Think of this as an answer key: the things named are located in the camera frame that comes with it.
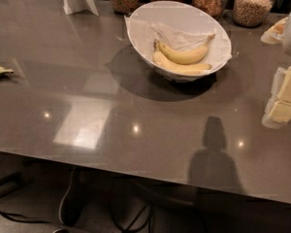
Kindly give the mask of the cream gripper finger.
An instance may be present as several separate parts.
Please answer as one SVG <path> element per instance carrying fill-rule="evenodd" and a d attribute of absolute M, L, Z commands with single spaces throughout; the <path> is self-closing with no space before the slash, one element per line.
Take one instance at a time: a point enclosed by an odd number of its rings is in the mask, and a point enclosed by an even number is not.
<path fill-rule="evenodd" d="M 276 22 L 268 30 L 266 30 L 261 36 L 261 41 L 268 45 L 283 44 L 285 40 L 285 29 L 288 21 L 288 17 Z"/>
<path fill-rule="evenodd" d="M 277 68 L 262 124 L 278 129 L 291 121 L 291 66 L 288 69 Z"/>

